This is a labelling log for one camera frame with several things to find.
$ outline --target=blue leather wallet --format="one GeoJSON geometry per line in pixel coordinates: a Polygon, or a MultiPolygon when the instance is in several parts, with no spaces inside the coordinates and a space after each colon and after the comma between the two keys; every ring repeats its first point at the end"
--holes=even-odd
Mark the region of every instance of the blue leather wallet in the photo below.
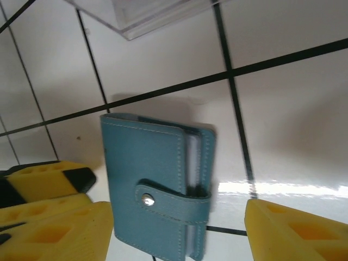
{"type": "Polygon", "coordinates": [[[202,260],[214,132],[133,114],[101,122],[116,237],[162,260],[202,260]]]}

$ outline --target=black grout line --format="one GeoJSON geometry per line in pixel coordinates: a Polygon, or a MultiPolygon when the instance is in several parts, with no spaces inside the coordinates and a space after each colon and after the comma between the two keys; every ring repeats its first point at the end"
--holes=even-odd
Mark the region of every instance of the black grout line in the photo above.
{"type": "Polygon", "coordinates": [[[207,226],[207,231],[214,231],[214,232],[220,232],[220,233],[226,233],[226,234],[232,234],[232,235],[247,236],[245,230],[238,230],[238,229],[232,229],[232,228],[207,226]]]}
{"type": "Polygon", "coordinates": [[[215,3],[213,5],[213,9],[214,9],[214,14],[215,14],[215,19],[216,19],[216,25],[217,25],[217,30],[219,32],[223,60],[225,62],[226,70],[229,74],[229,76],[228,76],[229,89],[231,91],[235,119],[237,121],[237,126],[238,126],[239,139],[240,139],[241,149],[243,151],[243,156],[244,156],[246,176],[247,176],[247,180],[250,184],[250,196],[251,196],[251,198],[257,198],[256,187],[254,185],[255,178],[254,178],[254,174],[252,171],[251,159],[250,159],[248,144],[247,144],[247,140],[246,140],[243,118],[241,115],[237,86],[235,84],[235,80],[234,80],[234,77],[232,75],[232,73],[233,73],[232,61],[231,61],[231,56],[230,56],[229,50],[228,50],[225,29],[223,27],[223,20],[222,20],[222,15],[221,15],[220,4],[216,3],[215,1],[212,1],[212,2],[215,3]]]}
{"type": "Polygon", "coordinates": [[[4,25],[2,25],[0,27],[0,33],[2,33],[6,28],[8,28],[10,26],[10,24],[12,24],[34,2],[35,2],[35,0],[27,1],[21,8],[19,8],[19,10],[13,16],[10,17],[10,19],[8,19],[8,20],[6,19],[6,23],[4,23],[4,25]]]}
{"type": "Polygon", "coordinates": [[[241,76],[244,74],[293,63],[295,61],[301,61],[308,58],[313,58],[316,56],[344,50],[347,48],[348,48],[348,38],[338,40],[335,42],[330,42],[325,45],[320,45],[313,48],[305,49],[299,52],[286,54],[286,55],[272,58],[269,60],[261,61],[259,63],[242,66],[233,70],[233,76],[241,76]]]}
{"type": "Polygon", "coordinates": [[[97,107],[93,107],[93,108],[90,108],[90,109],[87,109],[87,110],[82,110],[82,111],[78,111],[76,113],[72,113],[72,114],[68,114],[68,115],[65,115],[65,116],[58,117],[58,118],[54,118],[54,119],[51,119],[51,120],[47,120],[47,121],[43,121],[43,122],[39,122],[39,123],[36,123],[36,124],[29,125],[29,126],[25,126],[25,127],[22,127],[22,128],[10,130],[8,132],[0,133],[0,137],[6,136],[6,135],[9,135],[9,134],[13,134],[13,133],[26,131],[26,130],[33,129],[33,128],[38,128],[40,126],[50,125],[50,124],[53,124],[53,123],[56,123],[56,122],[60,122],[60,121],[73,119],[73,118],[84,116],[84,115],[91,114],[91,113],[96,113],[98,111],[111,109],[111,108],[115,108],[115,107],[118,107],[118,106],[134,103],[134,102],[147,100],[147,99],[158,97],[158,96],[162,96],[162,95],[165,95],[165,94],[170,94],[172,92],[182,91],[182,90],[190,89],[190,88],[193,88],[193,87],[196,87],[196,86],[200,86],[200,85],[204,85],[204,84],[208,84],[208,83],[213,83],[213,82],[218,82],[218,81],[224,80],[226,78],[227,78],[227,72],[219,72],[219,73],[212,74],[212,75],[209,75],[209,76],[205,76],[205,77],[202,77],[202,78],[199,78],[199,79],[190,80],[188,82],[179,83],[179,84],[172,85],[172,86],[169,86],[169,87],[165,87],[165,88],[162,88],[162,89],[159,89],[159,90],[155,90],[155,91],[150,91],[150,92],[147,92],[145,94],[136,95],[136,96],[133,96],[133,97],[130,97],[130,98],[125,98],[125,99],[122,99],[122,100],[119,100],[119,101],[116,101],[116,102],[111,102],[111,103],[100,105],[100,106],[97,106],[97,107]]]}
{"type": "MultiPolygon", "coordinates": [[[[2,12],[2,14],[3,14],[5,20],[8,21],[8,20],[7,20],[7,15],[6,15],[6,13],[5,13],[5,9],[4,9],[4,6],[2,5],[1,0],[0,0],[0,9],[1,9],[1,12],[2,12]]],[[[38,110],[39,110],[41,119],[42,119],[42,121],[45,121],[44,115],[42,114],[42,110],[41,110],[40,105],[39,105],[39,100],[38,100],[38,98],[36,97],[36,94],[35,94],[35,91],[34,91],[34,88],[33,88],[33,85],[32,85],[32,81],[30,80],[30,77],[29,77],[27,68],[26,68],[26,66],[25,66],[25,64],[24,64],[24,61],[23,61],[23,58],[22,58],[20,49],[19,49],[19,47],[18,47],[16,38],[15,38],[15,36],[14,36],[14,33],[13,33],[12,28],[10,27],[10,25],[8,25],[8,29],[9,29],[9,32],[10,32],[10,35],[11,35],[13,44],[14,44],[14,46],[15,46],[15,48],[16,48],[17,55],[18,55],[18,57],[19,57],[19,59],[20,59],[20,62],[21,62],[21,65],[22,65],[24,74],[26,75],[27,81],[28,81],[28,83],[29,83],[30,90],[31,90],[32,95],[33,95],[33,97],[34,97],[36,106],[37,106],[37,108],[38,108],[38,110]]],[[[49,142],[51,143],[51,146],[52,146],[52,150],[53,150],[53,152],[54,152],[54,155],[55,155],[55,157],[57,158],[57,160],[59,160],[58,154],[57,154],[57,150],[56,150],[55,147],[54,147],[53,140],[52,140],[52,137],[51,137],[51,135],[50,135],[50,133],[49,133],[49,131],[48,131],[47,126],[45,126],[45,130],[46,130],[46,133],[47,133],[49,142]]]]}
{"type": "MultiPolygon", "coordinates": [[[[4,123],[4,121],[2,120],[1,115],[0,115],[0,122],[1,122],[2,127],[4,128],[4,131],[6,132],[5,123],[4,123]]],[[[9,135],[7,135],[7,139],[8,139],[8,141],[9,141],[10,147],[11,147],[11,149],[12,149],[12,151],[13,151],[13,154],[15,155],[15,158],[16,158],[16,160],[17,160],[17,163],[18,163],[18,165],[20,165],[20,161],[19,161],[19,159],[18,159],[17,153],[16,153],[16,151],[15,151],[15,148],[14,148],[14,146],[13,146],[13,144],[12,144],[12,141],[11,141],[9,135]]]]}
{"type": "Polygon", "coordinates": [[[96,79],[97,79],[97,81],[98,81],[98,86],[99,86],[100,92],[101,92],[102,97],[103,97],[104,104],[108,104],[107,98],[106,98],[106,96],[105,96],[105,92],[104,92],[102,80],[101,80],[101,78],[100,78],[100,76],[99,76],[99,73],[98,73],[97,64],[96,64],[96,62],[95,62],[95,60],[94,60],[92,48],[91,48],[91,45],[90,45],[90,43],[89,43],[89,40],[88,40],[88,37],[87,37],[87,34],[86,34],[85,25],[84,25],[84,23],[83,23],[81,13],[80,13],[80,11],[79,11],[77,8],[76,8],[76,14],[77,14],[78,22],[79,22],[80,27],[81,27],[81,31],[82,31],[82,34],[83,34],[83,38],[84,38],[85,43],[86,43],[86,47],[87,47],[87,50],[88,50],[88,55],[89,55],[89,58],[91,59],[91,62],[92,62],[94,74],[95,74],[96,79]]]}

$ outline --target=snap button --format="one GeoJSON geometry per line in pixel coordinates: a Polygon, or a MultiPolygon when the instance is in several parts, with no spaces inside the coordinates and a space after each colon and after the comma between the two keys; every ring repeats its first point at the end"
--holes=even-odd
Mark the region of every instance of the snap button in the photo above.
{"type": "Polygon", "coordinates": [[[150,194],[147,194],[147,193],[143,194],[141,197],[141,200],[142,200],[143,204],[148,206],[148,207],[154,205],[154,199],[150,194]]]}

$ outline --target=card holder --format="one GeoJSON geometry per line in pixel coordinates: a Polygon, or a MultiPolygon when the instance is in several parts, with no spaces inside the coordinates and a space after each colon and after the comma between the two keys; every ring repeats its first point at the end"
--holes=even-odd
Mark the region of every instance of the card holder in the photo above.
{"type": "Polygon", "coordinates": [[[120,113],[101,124],[115,236],[162,260],[202,260],[214,132],[120,113]]]}

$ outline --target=wallet strap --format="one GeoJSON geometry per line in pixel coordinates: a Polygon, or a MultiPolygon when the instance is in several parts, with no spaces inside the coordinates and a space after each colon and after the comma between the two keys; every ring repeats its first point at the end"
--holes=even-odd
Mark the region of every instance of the wallet strap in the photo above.
{"type": "Polygon", "coordinates": [[[188,197],[154,188],[146,184],[135,187],[135,200],[147,211],[185,225],[206,224],[209,218],[210,194],[207,197],[188,197]],[[154,204],[147,206],[143,196],[151,197],[154,204]]]}

